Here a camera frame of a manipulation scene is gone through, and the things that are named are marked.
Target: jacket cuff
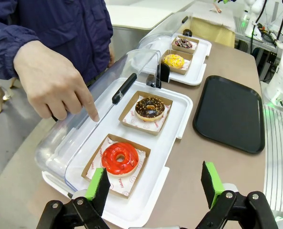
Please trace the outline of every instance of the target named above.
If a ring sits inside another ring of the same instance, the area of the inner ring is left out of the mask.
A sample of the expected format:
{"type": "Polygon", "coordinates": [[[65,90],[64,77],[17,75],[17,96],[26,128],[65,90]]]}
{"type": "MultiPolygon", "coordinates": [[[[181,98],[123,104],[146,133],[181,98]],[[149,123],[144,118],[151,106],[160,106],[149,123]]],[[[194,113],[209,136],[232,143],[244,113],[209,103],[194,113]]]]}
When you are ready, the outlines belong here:
{"type": "Polygon", "coordinates": [[[7,78],[19,77],[17,72],[14,70],[13,59],[16,56],[20,47],[31,41],[38,41],[39,38],[36,36],[35,32],[26,29],[26,32],[30,34],[20,34],[20,37],[15,37],[13,42],[11,42],[5,53],[5,76],[7,78]]]}

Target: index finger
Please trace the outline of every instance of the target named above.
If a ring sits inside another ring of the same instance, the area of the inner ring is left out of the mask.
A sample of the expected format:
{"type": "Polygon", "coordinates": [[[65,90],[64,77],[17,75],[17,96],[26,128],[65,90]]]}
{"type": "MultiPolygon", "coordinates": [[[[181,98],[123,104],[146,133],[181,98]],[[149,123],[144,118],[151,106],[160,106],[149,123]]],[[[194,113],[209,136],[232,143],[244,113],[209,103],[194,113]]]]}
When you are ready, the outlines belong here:
{"type": "Polygon", "coordinates": [[[93,100],[93,96],[87,86],[83,83],[82,85],[78,86],[78,88],[75,90],[75,93],[81,105],[84,106],[91,119],[95,122],[98,122],[99,115],[93,100]]]}

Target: screw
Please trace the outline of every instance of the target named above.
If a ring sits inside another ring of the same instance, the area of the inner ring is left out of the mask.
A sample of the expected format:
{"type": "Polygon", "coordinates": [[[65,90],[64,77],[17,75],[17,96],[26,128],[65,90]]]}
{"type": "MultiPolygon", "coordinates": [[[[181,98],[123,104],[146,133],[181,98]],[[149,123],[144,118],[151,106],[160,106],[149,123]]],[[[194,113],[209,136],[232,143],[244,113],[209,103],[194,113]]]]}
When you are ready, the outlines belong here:
{"type": "Polygon", "coordinates": [[[232,198],[232,193],[231,192],[226,193],[226,197],[229,199],[232,198]]]}
{"type": "Polygon", "coordinates": [[[259,196],[257,194],[253,194],[253,199],[258,199],[259,196]]]}
{"type": "Polygon", "coordinates": [[[58,203],[54,203],[54,204],[52,205],[52,208],[57,208],[57,206],[58,206],[58,203]]]}
{"type": "Polygon", "coordinates": [[[77,200],[77,204],[78,204],[78,205],[83,204],[83,199],[78,199],[78,200],[77,200]]]}

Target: gray floor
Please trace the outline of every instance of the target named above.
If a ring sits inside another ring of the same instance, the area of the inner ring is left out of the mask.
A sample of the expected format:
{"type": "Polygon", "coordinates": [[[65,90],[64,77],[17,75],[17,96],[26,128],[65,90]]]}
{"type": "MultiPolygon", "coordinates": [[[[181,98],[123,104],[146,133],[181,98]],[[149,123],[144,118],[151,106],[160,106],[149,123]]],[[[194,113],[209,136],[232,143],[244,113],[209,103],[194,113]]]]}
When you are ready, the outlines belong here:
{"type": "Polygon", "coordinates": [[[19,88],[11,90],[9,84],[9,81],[0,81],[0,85],[11,94],[11,99],[5,102],[0,114],[0,174],[40,121],[40,117],[28,103],[20,82],[15,83],[19,88]]]}

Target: donut hole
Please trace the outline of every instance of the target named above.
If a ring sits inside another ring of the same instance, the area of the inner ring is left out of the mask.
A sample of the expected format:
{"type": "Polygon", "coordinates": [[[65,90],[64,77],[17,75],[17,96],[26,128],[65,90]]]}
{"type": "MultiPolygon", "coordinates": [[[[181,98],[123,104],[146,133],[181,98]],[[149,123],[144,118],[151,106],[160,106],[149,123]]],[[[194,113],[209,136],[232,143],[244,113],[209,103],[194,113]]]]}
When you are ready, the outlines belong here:
{"type": "Polygon", "coordinates": [[[118,162],[123,162],[123,161],[124,161],[124,155],[119,154],[119,155],[117,156],[117,158],[116,158],[116,161],[118,161],[118,162]]]}
{"type": "Polygon", "coordinates": [[[147,109],[155,109],[154,105],[147,105],[147,109]]]}

